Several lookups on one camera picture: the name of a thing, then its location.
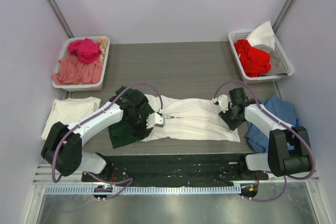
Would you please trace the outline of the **left grey plastic bin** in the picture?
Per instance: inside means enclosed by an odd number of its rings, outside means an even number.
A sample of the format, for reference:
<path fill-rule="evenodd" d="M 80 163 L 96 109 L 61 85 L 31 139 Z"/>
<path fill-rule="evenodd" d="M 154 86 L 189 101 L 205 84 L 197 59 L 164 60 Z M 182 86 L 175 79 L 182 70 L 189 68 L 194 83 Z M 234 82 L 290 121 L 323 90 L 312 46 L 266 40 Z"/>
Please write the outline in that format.
<path fill-rule="evenodd" d="M 63 58 L 66 58 L 66 57 L 70 56 L 70 53 L 68 52 L 67 47 L 71 42 L 76 41 L 76 40 L 83 40 L 85 38 L 89 38 L 89 39 L 94 40 L 98 37 L 99 36 L 84 36 L 84 37 L 69 38 L 65 42 L 58 59 L 60 60 L 60 59 L 63 59 Z M 102 90 L 103 84 L 104 84 L 104 78 L 105 78 L 105 75 L 106 75 L 106 68 L 107 68 L 108 57 L 109 57 L 109 48 L 110 48 L 110 39 L 109 39 L 109 45 L 107 46 L 107 49 L 106 49 L 106 55 L 105 55 L 105 58 L 104 58 L 104 62 L 102 64 L 102 73 L 101 73 L 100 79 L 97 83 L 95 83 L 95 84 L 77 84 L 77 85 L 74 85 L 74 84 L 58 85 L 53 80 L 52 81 L 52 86 L 56 89 L 63 89 L 63 90 L 66 90 L 68 92 L 86 92 L 86 91 L 100 91 L 100 90 Z"/>

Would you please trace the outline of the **beige garment in bin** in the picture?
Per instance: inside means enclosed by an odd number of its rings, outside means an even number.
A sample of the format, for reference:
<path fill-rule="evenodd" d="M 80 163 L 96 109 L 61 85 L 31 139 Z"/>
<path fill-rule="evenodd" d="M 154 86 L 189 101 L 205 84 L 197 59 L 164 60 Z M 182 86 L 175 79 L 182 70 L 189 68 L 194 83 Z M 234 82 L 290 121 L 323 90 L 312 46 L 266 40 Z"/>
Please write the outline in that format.
<path fill-rule="evenodd" d="M 106 49 L 109 45 L 109 38 L 107 36 L 100 36 L 93 40 L 95 44 L 99 45 L 99 50 L 101 51 L 100 54 L 100 61 L 103 64 L 104 58 L 106 55 Z"/>

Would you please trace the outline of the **folded cream t-shirt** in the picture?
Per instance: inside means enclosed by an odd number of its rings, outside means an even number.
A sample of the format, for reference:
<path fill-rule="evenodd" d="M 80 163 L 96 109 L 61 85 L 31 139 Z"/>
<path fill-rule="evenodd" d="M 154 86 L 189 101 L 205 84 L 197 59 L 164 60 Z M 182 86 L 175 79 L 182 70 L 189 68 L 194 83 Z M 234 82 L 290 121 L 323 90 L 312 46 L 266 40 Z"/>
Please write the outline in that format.
<path fill-rule="evenodd" d="M 80 120 L 89 114 L 95 112 L 100 108 L 101 99 L 95 97 L 88 97 L 84 99 L 67 98 L 64 100 L 55 99 L 49 117 L 46 121 L 46 125 L 41 134 L 41 139 L 45 141 L 51 127 L 61 122 L 63 124 L 69 124 Z"/>

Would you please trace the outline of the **grey white garment in basket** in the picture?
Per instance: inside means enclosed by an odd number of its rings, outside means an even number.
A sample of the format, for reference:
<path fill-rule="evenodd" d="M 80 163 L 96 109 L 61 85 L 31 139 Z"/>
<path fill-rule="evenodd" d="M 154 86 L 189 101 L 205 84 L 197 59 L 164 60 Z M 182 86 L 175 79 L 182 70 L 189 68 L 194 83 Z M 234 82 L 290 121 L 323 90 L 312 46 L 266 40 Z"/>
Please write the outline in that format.
<path fill-rule="evenodd" d="M 271 70 L 267 74 L 262 74 L 261 76 L 271 76 L 276 74 L 284 76 L 287 75 L 284 64 L 281 62 L 280 57 L 275 52 L 274 35 L 275 33 L 272 29 L 270 21 L 267 21 L 254 29 L 247 37 L 247 40 L 252 47 L 263 50 L 270 54 Z"/>

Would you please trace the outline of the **white and green t-shirt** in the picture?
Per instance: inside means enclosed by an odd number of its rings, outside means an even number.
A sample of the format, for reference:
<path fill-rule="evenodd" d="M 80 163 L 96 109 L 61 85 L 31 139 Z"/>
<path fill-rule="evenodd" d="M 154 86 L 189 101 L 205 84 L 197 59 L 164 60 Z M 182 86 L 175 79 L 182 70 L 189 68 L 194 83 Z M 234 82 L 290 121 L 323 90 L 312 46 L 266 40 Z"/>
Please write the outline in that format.
<path fill-rule="evenodd" d="M 135 133 L 131 125 L 121 121 L 108 127 L 113 148 L 119 148 L 137 141 L 153 141 L 163 138 L 176 140 L 212 140 L 240 142 L 237 130 L 230 130 L 219 117 L 221 108 L 211 100 L 174 99 L 147 94 L 148 104 L 142 112 L 148 115 L 162 108 L 165 118 L 163 127 L 154 127 L 143 133 Z"/>

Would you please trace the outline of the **right white perforated basket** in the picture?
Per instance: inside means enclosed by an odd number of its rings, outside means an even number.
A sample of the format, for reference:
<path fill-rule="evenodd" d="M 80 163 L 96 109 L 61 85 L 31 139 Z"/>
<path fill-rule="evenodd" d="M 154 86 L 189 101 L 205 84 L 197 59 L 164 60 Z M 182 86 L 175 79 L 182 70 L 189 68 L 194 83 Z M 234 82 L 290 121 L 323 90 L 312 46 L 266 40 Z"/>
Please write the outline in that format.
<path fill-rule="evenodd" d="M 231 46 L 231 51 L 232 51 L 233 57 L 235 59 L 235 62 L 237 64 L 237 67 L 238 67 L 240 76 L 242 78 L 242 81 L 246 84 L 272 82 L 272 81 L 277 81 L 277 80 L 282 79 L 284 77 L 289 77 L 289 76 L 293 75 L 294 68 L 293 68 L 286 52 L 284 51 L 284 49 L 283 49 L 283 47 L 282 47 L 281 43 L 279 42 L 276 35 L 274 35 L 274 38 L 275 38 L 275 52 L 280 57 L 281 62 L 283 63 L 283 65 L 285 67 L 285 70 L 287 71 L 287 75 L 284 76 L 284 75 L 276 74 L 276 75 L 271 75 L 271 76 L 261 76 L 261 77 L 251 78 L 251 77 L 249 77 L 245 74 L 245 71 L 242 67 L 239 56 L 237 54 L 237 51 L 234 47 L 234 43 L 239 39 L 246 39 L 252 31 L 253 31 L 253 29 L 250 28 L 250 29 L 233 30 L 233 31 L 230 31 L 228 33 L 228 39 L 229 39 L 229 43 L 230 43 L 230 46 Z"/>

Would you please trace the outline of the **red t-shirt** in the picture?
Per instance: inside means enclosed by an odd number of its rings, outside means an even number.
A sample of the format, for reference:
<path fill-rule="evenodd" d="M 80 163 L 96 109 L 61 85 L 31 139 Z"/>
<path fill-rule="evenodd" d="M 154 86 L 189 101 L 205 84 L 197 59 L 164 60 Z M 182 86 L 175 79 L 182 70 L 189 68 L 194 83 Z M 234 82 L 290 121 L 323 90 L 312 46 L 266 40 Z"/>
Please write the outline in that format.
<path fill-rule="evenodd" d="M 248 77 L 259 77 L 271 70 L 269 53 L 252 47 L 246 39 L 236 41 L 234 47 Z"/>

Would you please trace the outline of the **salmon pink t-shirt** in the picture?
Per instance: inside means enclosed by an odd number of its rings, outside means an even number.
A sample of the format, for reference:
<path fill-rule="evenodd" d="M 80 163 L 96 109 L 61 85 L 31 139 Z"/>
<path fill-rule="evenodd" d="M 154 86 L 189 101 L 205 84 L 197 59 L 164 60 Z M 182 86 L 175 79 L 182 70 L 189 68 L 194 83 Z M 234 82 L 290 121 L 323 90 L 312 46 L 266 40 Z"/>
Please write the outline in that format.
<path fill-rule="evenodd" d="M 59 60 L 59 72 L 53 74 L 58 86 L 97 84 L 101 79 L 102 63 L 98 57 L 92 63 L 85 63 L 77 56 L 70 55 Z"/>

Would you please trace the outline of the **magenta t-shirt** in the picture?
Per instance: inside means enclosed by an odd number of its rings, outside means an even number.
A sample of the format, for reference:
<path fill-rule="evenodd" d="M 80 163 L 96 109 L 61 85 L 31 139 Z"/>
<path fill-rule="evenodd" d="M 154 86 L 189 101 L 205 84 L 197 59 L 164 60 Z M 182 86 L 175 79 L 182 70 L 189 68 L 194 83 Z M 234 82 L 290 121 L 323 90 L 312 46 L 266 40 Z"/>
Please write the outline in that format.
<path fill-rule="evenodd" d="M 93 63 L 101 54 L 99 44 L 89 38 L 71 42 L 67 50 L 83 63 Z"/>

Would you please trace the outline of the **blue plaid shirt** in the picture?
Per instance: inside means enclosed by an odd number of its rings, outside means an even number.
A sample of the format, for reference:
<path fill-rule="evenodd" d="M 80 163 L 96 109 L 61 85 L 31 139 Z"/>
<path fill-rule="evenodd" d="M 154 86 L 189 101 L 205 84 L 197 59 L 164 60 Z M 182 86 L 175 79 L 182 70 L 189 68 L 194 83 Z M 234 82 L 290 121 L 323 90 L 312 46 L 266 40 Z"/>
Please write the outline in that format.
<path fill-rule="evenodd" d="M 272 114 L 284 122 L 293 126 L 299 126 L 299 120 L 295 113 L 295 107 L 292 103 L 283 100 L 276 94 L 273 94 L 268 100 L 258 100 L 260 104 Z M 247 122 L 248 132 L 245 139 L 256 153 L 268 153 L 269 139 L 254 124 Z"/>

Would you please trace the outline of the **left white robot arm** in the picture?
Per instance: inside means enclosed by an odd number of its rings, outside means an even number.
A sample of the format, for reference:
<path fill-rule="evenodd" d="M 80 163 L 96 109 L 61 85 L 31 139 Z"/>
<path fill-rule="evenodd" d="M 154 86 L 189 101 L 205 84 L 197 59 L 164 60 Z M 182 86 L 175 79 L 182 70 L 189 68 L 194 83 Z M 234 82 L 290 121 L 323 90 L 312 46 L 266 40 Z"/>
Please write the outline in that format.
<path fill-rule="evenodd" d="M 155 111 L 139 90 L 116 92 L 98 111 L 73 123 L 56 122 L 50 129 L 41 157 L 61 176 L 74 172 L 94 174 L 98 180 L 111 179 L 113 165 L 99 153 L 86 153 L 83 146 L 95 135 L 108 129 L 114 148 L 146 138 L 153 128 Z"/>

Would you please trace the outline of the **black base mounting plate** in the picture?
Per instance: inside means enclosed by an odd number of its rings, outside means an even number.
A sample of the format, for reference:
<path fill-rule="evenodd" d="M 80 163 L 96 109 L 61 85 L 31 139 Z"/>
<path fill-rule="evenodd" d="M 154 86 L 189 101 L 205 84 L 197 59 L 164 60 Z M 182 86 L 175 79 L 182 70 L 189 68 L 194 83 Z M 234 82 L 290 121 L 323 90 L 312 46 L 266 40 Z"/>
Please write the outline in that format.
<path fill-rule="evenodd" d="M 245 154 L 108 156 L 110 177 L 131 177 L 132 187 L 220 187 L 240 180 L 268 180 L 262 171 L 249 172 Z"/>

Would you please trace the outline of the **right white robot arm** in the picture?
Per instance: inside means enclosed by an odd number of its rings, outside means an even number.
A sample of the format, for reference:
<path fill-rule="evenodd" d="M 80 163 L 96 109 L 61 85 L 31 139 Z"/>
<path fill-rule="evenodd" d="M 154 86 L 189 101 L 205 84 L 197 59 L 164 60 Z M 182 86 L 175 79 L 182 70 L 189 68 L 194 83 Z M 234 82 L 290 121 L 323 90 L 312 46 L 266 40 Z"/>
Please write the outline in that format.
<path fill-rule="evenodd" d="M 218 115 L 230 130 L 249 122 L 268 137 L 268 151 L 247 155 L 237 166 L 239 177 L 250 179 L 256 171 L 264 171 L 299 180 L 315 172 L 316 164 L 305 127 L 293 126 L 276 117 L 256 98 L 249 98 L 244 88 L 232 89 L 228 96 L 220 95 L 212 101 L 220 107 Z"/>

